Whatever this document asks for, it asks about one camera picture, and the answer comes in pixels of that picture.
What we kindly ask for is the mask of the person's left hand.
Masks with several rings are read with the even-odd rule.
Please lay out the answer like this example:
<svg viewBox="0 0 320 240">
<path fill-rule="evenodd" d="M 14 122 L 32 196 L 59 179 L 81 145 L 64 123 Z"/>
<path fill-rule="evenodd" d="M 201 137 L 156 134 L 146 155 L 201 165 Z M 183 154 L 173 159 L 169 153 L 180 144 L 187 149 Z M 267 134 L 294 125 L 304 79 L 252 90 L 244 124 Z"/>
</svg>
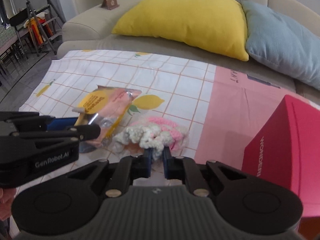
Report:
<svg viewBox="0 0 320 240">
<path fill-rule="evenodd" d="M 5 221 L 11 216 L 11 206 L 16 195 L 16 189 L 0 188 L 0 219 Z"/>
</svg>

